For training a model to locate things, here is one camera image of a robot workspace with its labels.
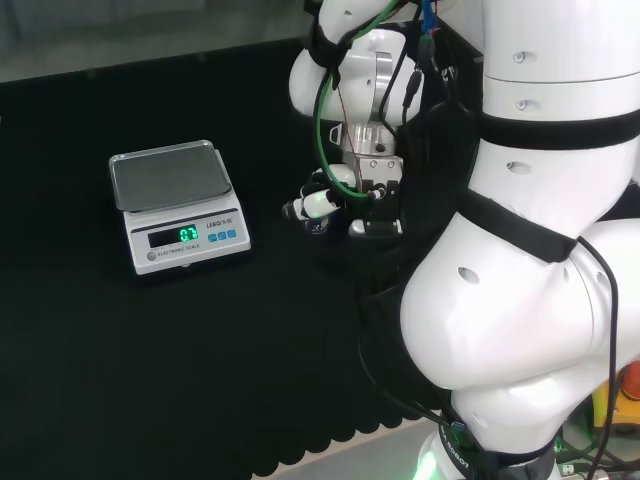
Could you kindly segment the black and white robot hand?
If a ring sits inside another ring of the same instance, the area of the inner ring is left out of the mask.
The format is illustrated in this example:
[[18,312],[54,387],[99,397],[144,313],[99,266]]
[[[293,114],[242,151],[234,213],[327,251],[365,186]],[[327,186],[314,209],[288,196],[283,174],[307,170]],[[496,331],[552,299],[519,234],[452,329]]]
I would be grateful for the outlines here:
[[365,194],[359,204],[341,196],[323,169],[313,172],[297,198],[282,207],[283,217],[310,234],[324,234],[335,225],[346,226],[358,239],[394,239],[403,234],[400,181],[403,160],[398,156],[362,157],[351,165],[331,164],[332,177],[344,188]]

